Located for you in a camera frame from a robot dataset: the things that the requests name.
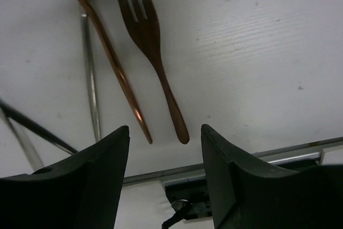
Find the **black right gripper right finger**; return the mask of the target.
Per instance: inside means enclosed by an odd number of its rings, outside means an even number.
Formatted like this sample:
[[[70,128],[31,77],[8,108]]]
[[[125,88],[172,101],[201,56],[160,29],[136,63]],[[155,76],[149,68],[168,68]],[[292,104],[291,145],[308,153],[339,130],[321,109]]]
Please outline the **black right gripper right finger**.
[[[207,124],[201,143],[215,228],[342,228],[342,166],[272,165]]]

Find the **dark wooden fork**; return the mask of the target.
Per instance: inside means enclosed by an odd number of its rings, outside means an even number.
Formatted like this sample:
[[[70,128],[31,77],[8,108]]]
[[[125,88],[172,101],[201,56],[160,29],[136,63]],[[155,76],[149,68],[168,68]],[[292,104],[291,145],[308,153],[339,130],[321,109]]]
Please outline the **dark wooden fork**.
[[[153,1],[142,0],[141,8],[138,0],[131,0],[133,11],[130,10],[128,0],[118,0],[118,3],[128,34],[157,74],[177,138],[182,144],[188,144],[190,135],[162,64],[160,25]]]

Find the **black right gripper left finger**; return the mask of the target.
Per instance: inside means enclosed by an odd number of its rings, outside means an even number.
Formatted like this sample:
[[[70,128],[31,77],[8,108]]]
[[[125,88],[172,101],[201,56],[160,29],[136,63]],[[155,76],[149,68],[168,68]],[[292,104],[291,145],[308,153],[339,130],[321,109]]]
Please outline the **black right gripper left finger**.
[[[32,174],[1,179],[1,228],[114,228],[129,153],[124,125]]]

